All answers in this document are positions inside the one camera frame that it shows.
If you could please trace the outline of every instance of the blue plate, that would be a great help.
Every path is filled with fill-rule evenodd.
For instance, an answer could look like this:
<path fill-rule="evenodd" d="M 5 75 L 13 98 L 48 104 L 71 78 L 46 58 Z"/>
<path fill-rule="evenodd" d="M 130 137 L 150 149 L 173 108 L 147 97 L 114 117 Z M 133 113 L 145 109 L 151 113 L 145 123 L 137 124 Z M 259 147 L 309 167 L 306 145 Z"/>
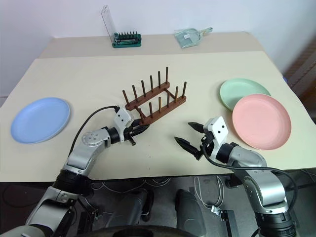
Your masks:
<path fill-rule="evenodd" d="M 66 101 L 47 97 L 24 107 L 14 118 L 11 135 L 15 141 L 33 144 L 57 135 L 67 124 L 70 108 Z"/>

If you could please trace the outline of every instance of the floor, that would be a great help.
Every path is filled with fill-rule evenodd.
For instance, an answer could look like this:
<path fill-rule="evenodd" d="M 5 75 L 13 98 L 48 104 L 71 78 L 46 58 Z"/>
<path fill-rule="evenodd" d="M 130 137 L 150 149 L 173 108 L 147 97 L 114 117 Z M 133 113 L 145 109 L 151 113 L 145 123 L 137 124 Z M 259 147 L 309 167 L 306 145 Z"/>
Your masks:
<path fill-rule="evenodd" d="M 302 171 L 291 171 L 290 174 L 295 178 L 298 185 L 312 183 L 311 177 Z M 226 176 L 220 176 L 222 181 L 225 181 Z M 279 177 L 286 186 L 286 178 Z M 216 176 L 200 176 L 201 193 L 204 202 L 216 202 L 218 198 L 218 184 Z M 151 180 L 147 180 L 150 184 L 155 184 Z M 137 187 L 143 183 L 143 180 L 130 181 L 112 181 L 106 182 L 107 187 L 117 190 L 125 191 Z M 99 188 L 100 183 L 95 184 L 95 188 Z M 149 222 L 140 224 L 152 224 L 163 226 L 176 226 L 176 212 L 174 210 L 174 198 L 178 189 L 186 189 L 194 192 L 194 177 L 177 177 L 172 178 L 169 183 L 162 187 L 152 187 L 148 184 L 144 188 L 151 188 L 155 192 L 155 202 L 152 208 L 152 215 Z M 37 202 L 44 193 L 43 188 L 21 185 L 0 183 L 1 204 L 0 204 L 0 233 L 8 231 L 16 226 L 23 225 L 29 213 L 32 211 L 34 205 L 26 207 L 12 207 L 29 205 Z M 291 192 L 288 192 L 288 199 L 291 199 Z M 87 197 L 87 201 L 98 209 L 99 216 L 95 220 L 93 229 L 99 229 L 105 226 L 111 213 L 113 212 L 117 203 L 124 197 L 125 194 L 118 194 L 107 190 L 105 187 L 95 190 L 94 195 Z M 79 214 L 83 209 L 76 203 L 76 211 Z M 201 205 L 203 217 L 206 224 L 208 237 L 226 237 L 226 228 L 224 222 L 219 217 L 213 214 L 210 210 Z M 257 229 L 254 219 L 254 213 L 251 209 L 247 196 L 243 187 L 235 189 L 224 188 L 224 201 L 221 209 L 232 209 L 235 212 L 239 235 L 241 237 L 249 237 Z M 299 190 L 298 200 L 292 213 L 292 218 L 295 220 L 297 230 L 301 237 L 315 236 L 316 232 L 316 186 L 302 188 Z M 71 226 L 68 236 L 76 235 L 79 218 Z"/>

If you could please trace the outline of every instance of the pink plate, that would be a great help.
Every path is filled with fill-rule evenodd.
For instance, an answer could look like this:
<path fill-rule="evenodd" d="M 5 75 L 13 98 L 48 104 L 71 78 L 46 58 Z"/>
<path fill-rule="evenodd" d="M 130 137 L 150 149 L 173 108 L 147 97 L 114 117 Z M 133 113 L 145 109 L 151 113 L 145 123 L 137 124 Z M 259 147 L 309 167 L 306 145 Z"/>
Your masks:
<path fill-rule="evenodd" d="M 286 143 L 291 134 L 291 119 L 283 105 L 264 94 L 252 94 L 238 101 L 233 124 L 248 145 L 273 150 Z"/>

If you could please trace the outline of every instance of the beige tabletop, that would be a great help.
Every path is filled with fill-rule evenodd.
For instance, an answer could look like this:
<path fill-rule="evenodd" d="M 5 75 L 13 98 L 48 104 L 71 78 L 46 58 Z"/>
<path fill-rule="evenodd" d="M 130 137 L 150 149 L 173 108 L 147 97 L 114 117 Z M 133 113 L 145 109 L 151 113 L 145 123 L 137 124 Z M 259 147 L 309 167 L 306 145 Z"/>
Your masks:
<path fill-rule="evenodd" d="M 36 59 L 1 107 L 0 181 L 54 181 L 63 166 L 72 140 L 96 109 L 124 106 L 122 90 L 133 97 L 134 84 L 141 93 L 140 80 L 150 88 L 149 75 L 157 85 L 157 71 L 169 67 L 170 90 L 182 90 L 187 82 L 187 101 L 129 142 L 114 144 L 98 158 L 90 178 L 96 180 L 137 177 L 181 176 L 227 173 L 206 159 L 196 161 L 181 149 L 174 136 L 199 145 L 201 134 L 187 122 L 205 123 L 223 116 L 228 129 L 228 142 L 242 142 L 234 131 L 232 113 L 220 101 L 221 84 L 232 78 L 259 82 L 287 109 L 292 133 L 285 145 L 272 151 L 258 151 L 268 166 L 280 169 L 316 167 L 314 146 L 316 126 L 305 108 L 282 79 L 281 73 L 247 33 L 211 34 L 202 44 L 181 50 L 172 36 L 144 36 L 141 48 L 113 49 L 108 38 L 54 39 Z M 19 144 L 10 135 L 15 115 L 29 103 L 43 97 L 60 97 L 71 107 L 67 126 L 54 138 L 33 145 Z M 152 100 L 154 110 L 158 98 Z M 162 96 L 163 105 L 166 96 Z M 141 106 L 148 114 L 148 103 Z M 112 126 L 114 112 L 96 114 L 84 132 Z"/>

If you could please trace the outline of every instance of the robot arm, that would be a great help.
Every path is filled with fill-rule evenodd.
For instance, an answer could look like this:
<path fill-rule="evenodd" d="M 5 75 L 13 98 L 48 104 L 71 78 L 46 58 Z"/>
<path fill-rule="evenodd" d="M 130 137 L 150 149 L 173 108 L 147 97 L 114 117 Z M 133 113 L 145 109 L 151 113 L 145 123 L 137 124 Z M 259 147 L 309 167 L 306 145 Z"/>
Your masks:
<path fill-rule="evenodd" d="M 238 144 L 226 143 L 228 130 L 222 117 L 212 118 L 205 125 L 195 122 L 190 122 L 189 125 L 196 131 L 205 133 L 200 150 L 191 146 L 188 141 L 175 137 L 177 143 L 197 160 L 205 155 L 212 164 L 217 164 L 215 160 L 219 160 L 231 167 L 245 187 L 255 212 L 259 234 L 263 237 L 295 236 L 295 227 L 288 213 L 289 206 L 281 181 L 271 171 L 260 169 L 267 167 L 265 159 L 259 153 Z"/>
<path fill-rule="evenodd" d="M 5 237 L 65 236 L 73 219 L 72 207 L 79 195 L 88 194 L 91 180 L 88 175 L 98 158 L 111 144 L 129 140 L 149 126 L 140 126 L 126 109 L 119 109 L 112 128 L 88 132 L 70 153 L 54 184 L 46 190 L 24 226 L 17 227 Z"/>

